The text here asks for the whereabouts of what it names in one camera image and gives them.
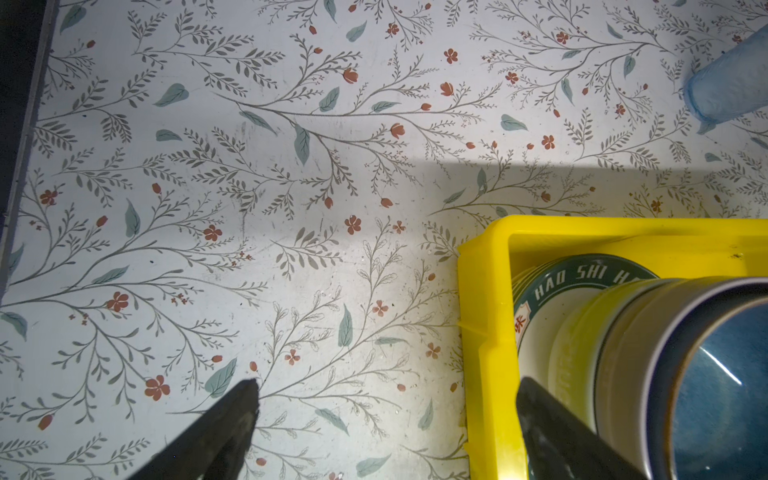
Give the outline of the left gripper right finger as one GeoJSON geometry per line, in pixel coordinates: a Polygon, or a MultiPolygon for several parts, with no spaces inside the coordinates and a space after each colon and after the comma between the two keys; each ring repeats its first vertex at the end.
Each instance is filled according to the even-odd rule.
{"type": "Polygon", "coordinates": [[[530,377],[520,382],[516,411],[536,479],[645,477],[530,377]]]}

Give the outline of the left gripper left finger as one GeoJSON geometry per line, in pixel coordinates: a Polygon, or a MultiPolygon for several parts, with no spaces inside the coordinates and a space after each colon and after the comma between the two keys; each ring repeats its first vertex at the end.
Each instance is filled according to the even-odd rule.
{"type": "Polygon", "coordinates": [[[242,380],[132,477],[236,479],[258,416],[258,383],[242,380]]]}

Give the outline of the dark blue ceramic bowl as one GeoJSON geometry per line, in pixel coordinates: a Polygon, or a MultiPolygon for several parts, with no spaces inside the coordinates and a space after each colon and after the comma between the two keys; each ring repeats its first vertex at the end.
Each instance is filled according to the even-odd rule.
{"type": "Polygon", "coordinates": [[[654,363],[654,479],[767,476],[767,281],[709,281],[675,308],[654,363]]]}

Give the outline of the green rim lettered plate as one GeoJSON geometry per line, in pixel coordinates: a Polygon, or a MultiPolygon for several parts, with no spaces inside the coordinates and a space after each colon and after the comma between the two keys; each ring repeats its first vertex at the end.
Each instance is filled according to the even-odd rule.
{"type": "Polygon", "coordinates": [[[649,279],[661,278],[633,261],[607,254],[568,256],[517,275],[513,310],[520,376],[547,390],[550,352],[569,314],[602,290],[649,279]]]}

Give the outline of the yellow plastic bin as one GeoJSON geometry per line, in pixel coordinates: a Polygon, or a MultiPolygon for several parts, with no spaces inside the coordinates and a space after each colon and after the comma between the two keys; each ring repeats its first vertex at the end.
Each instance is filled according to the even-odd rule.
{"type": "Polygon", "coordinates": [[[764,276],[764,219],[511,215],[459,248],[470,475],[525,479],[515,399],[520,384],[513,320],[515,274],[578,254],[612,254],[662,277],[764,276]]]}

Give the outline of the green ceramic bowl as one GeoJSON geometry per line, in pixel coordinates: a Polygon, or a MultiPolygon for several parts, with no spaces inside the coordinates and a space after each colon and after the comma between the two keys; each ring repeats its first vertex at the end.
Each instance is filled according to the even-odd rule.
{"type": "Polygon", "coordinates": [[[634,300],[668,282],[639,280],[602,290],[569,314],[559,329],[550,352],[547,390],[591,430],[596,429],[597,366],[611,327],[634,300]]]}

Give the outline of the purple ceramic bowl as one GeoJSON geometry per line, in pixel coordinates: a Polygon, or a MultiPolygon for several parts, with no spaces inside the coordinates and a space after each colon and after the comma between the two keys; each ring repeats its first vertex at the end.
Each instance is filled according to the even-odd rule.
{"type": "Polygon", "coordinates": [[[619,312],[604,340],[594,393],[596,431],[646,476],[647,407],[656,364],[675,328],[718,282],[674,279],[645,288],[619,312]]]}

